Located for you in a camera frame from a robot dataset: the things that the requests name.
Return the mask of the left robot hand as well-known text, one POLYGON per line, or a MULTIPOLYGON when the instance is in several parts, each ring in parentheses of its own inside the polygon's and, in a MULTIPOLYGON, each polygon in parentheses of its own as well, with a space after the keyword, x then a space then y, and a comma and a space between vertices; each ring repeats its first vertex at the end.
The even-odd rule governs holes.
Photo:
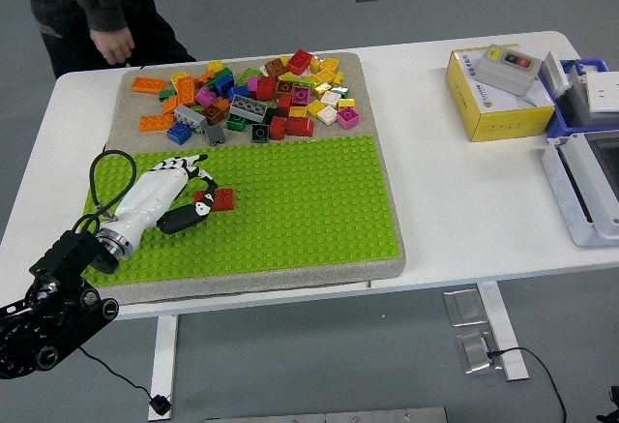
POLYGON ((98 239, 122 259, 137 250, 148 228, 158 227, 165 234, 173 234, 204 221, 218 188, 212 176, 195 165, 207 158, 206 154, 168 158, 143 173, 117 206, 115 219, 101 225, 98 239), (206 183, 206 195, 196 203, 172 209, 170 205, 193 178, 206 183))

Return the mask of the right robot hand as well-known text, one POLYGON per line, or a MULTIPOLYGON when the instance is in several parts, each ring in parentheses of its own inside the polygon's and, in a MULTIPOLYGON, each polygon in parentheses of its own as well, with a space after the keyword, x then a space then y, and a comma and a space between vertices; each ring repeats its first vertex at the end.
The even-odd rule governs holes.
POLYGON ((609 399, 615 405, 615 409, 610 413, 598 414, 596 420, 602 423, 619 423, 619 386, 612 385, 609 390, 609 399))

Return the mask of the person's left hand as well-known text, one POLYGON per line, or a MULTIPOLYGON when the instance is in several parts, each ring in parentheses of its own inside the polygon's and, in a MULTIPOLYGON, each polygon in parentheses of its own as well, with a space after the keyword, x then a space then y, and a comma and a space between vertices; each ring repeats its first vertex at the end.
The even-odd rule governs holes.
POLYGON ((134 50, 132 32, 128 27, 116 31, 90 30, 90 37, 96 49, 109 65, 123 64, 134 50))

